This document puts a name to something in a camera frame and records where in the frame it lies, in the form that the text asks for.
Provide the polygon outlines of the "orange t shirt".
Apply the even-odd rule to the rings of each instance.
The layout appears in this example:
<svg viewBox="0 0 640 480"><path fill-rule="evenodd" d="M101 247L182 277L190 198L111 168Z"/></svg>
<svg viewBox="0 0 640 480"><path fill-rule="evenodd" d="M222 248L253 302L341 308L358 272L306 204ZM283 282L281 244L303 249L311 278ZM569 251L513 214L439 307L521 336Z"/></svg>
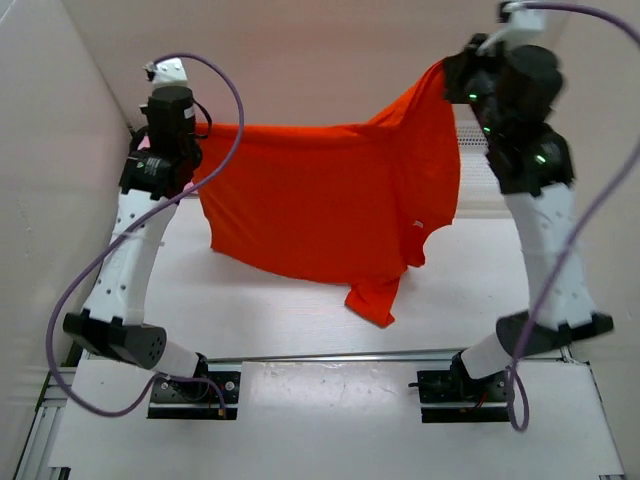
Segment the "orange t shirt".
<svg viewBox="0 0 640 480"><path fill-rule="evenodd" d="M372 119L328 127L216 125L195 174L214 251L278 275L349 287L392 324L399 283L454 219L461 160L433 64Z"/></svg>

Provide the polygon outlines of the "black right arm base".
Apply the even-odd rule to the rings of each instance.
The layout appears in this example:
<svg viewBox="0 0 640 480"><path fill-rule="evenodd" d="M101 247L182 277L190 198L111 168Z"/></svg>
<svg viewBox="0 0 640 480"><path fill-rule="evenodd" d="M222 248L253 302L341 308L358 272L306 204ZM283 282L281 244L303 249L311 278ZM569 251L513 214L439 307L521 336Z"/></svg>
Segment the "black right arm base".
<svg viewBox="0 0 640 480"><path fill-rule="evenodd" d="M416 375L408 387L418 392L425 424L509 421L505 371L472 379L459 352L447 370L420 370Z"/></svg>

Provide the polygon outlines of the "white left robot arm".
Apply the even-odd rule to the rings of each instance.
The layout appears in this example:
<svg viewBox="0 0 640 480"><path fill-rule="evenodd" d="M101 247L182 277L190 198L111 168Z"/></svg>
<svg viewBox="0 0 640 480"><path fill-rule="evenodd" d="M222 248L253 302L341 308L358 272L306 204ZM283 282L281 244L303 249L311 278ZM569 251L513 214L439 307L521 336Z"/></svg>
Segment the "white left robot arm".
<svg viewBox="0 0 640 480"><path fill-rule="evenodd" d="M177 391L198 400L210 386L209 375L198 368L198 354L144 320L150 275L177 207L143 216L180 194L200 164L193 93L185 86L157 87L141 110L150 145L131 152L124 164L112 231L120 243L102 262L82 310L66 314L63 330L92 354L176 376Z"/></svg>

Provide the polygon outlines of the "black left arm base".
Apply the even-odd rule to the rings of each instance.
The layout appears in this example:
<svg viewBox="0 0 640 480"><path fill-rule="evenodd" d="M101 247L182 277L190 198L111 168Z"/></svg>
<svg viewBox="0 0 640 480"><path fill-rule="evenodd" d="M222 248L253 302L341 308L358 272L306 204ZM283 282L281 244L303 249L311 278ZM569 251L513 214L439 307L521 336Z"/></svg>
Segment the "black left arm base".
<svg viewBox="0 0 640 480"><path fill-rule="evenodd" d="M240 363L209 363L205 383L180 383L158 379L151 388L147 418L153 420L237 419L241 390Z"/></svg>

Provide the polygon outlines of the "pink t shirt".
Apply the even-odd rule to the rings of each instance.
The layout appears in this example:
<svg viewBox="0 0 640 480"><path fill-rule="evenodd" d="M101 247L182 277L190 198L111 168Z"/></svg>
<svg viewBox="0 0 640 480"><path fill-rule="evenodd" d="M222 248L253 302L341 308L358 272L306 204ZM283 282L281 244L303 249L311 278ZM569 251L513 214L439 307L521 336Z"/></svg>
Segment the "pink t shirt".
<svg viewBox="0 0 640 480"><path fill-rule="evenodd" d="M140 142L140 144L137 147L137 149L138 150L143 150L145 148L148 148L149 146L150 146L149 139L147 137L144 137L144 139Z"/></svg>

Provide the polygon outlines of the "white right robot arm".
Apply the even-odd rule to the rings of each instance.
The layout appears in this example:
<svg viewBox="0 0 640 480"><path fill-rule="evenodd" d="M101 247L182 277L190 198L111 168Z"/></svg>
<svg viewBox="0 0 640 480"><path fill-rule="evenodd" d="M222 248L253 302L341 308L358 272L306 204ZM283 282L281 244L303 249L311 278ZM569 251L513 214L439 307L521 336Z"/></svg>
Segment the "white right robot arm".
<svg viewBox="0 0 640 480"><path fill-rule="evenodd" d="M537 45L486 47L488 38L477 33L444 60L445 97L470 106L487 141L489 167L519 235L530 305L500 318L494 333L454 357L449 387L464 400L512 361L527 320L534 322L527 356L614 328L611 316L596 309L576 248L564 245L574 225L575 173L567 141L547 122L564 83L559 61ZM564 251L566 262L550 281Z"/></svg>

